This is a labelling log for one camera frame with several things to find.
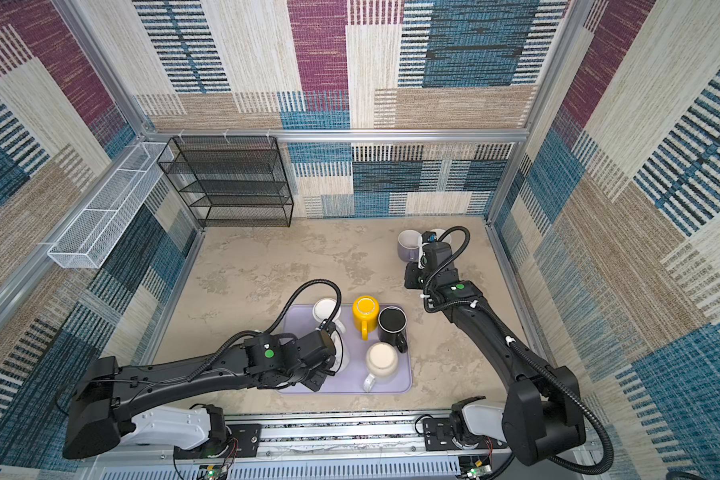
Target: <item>yellow mug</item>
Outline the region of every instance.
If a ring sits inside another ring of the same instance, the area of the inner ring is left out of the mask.
[[[368,340],[368,332],[378,326],[378,302],[372,296],[361,296],[352,304],[355,328],[362,333],[362,339]]]

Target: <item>mug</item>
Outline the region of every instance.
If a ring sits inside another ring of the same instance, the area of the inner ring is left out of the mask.
[[[315,318],[315,321],[320,324],[325,319],[331,316],[331,312],[333,312],[333,307],[336,306],[336,300],[333,298],[324,298],[320,299],[315,303],[315,305],[312,307],[312,316]],[[342,309],[339,307],[338,312],[336,312],[336,316],[333,317],[333,322],[336,324],[336,328],[341,333],[346,333],[347,329],[344,327],[344,324],[339,321],[338,317],[342,314]]]
[[[400,353],[408,351],[405,327],[408,320],[405,312],[396,306],[388,306],[378,314],[378,339],[396,347]]]
[[[365,367],[368,369],[368,376],[365,377],[362,389],[368,393],[376,382],[388,382],[392,379],[398,370],[398,352],[388,343],[374,343],[365,353]]]
[[[362,339],[368,340],[368,333],[378,325],[378,302],[372,296],[361,296],[352,304],[352,316],[355,328],[362,333]]]
[[[403,262],[417,262],[422,235],[416,230],[404,230],[398,235],[398,256]]]
[[[341,373],[346,370],[349,365],[349,351],[344,343],[344,339],[338,332],[338,328],[331,334],[331,340],[333,340],[333,345],[336,348],[336,360],[329,370]]]
[[[451,245],[451,234],[448,234],[448,236],[441,240],[440,237],[445,233],[445,230],[443,230],[442,228],[433,228],[432,231],[435,233],[435,235],[437,235],[438,241],[445,242],[446,244]]]

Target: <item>white mug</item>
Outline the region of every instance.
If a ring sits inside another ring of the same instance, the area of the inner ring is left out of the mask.
[[[368,369],[368,376],[365,377],[362,389],[368,393],[376,382],[388,382],[392,379],[398,370],[398,351],[388,343],[374,343],[365,353],[365,367]]]
[[[338,329],[331,334],[331,340],[333,340],[333,345],[336,348],[336,360],[330,370],[341,373],[346,370],[349,365],[349,351],[344,343],[344,338],[338,334]]]
[[[322,323],[325,319],[330,317],[334,306],[336,306],[336,299],[324,298],[318,300],[312,307],[312,316],[315,318],[315,321],[317,323]],[[336,316],[333,317],[333,322],[336,324],[336,329],[338,329],[339,332],[346,333],[347,329],[344,327],[344,324],[338,320],[338,317],[341,314],[342,309],[339,307],[338,312],[336,312]]]

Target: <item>red wire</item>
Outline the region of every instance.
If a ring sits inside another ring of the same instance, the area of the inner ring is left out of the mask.
[[[230,463],[230,465],[235,463],[235,457],[237,456],[237,438],[232,439],[232,444],[230,445],[230,450],[227,452],[226,456],[224,457],[224,462],[222,462],[222,464],[221,464],[222,472],[224,471],[224,466],[226,465],[227,459],[230,457],[230,454],[233,452],[235,453],[235,455],[232,456],[232,462]]]
[[[488,460],[490,461],[490,466],[494,466],[494,443],[490,440],[490,437],[485,437],[485,441],[488,442],[489,450],[488,450]]]

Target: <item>black mug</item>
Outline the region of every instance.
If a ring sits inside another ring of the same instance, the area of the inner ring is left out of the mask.
[[[378,339],[396,347],[400,353],[408,351],[405,339],[405,313],[396,306],[388,306],[378,314]]]

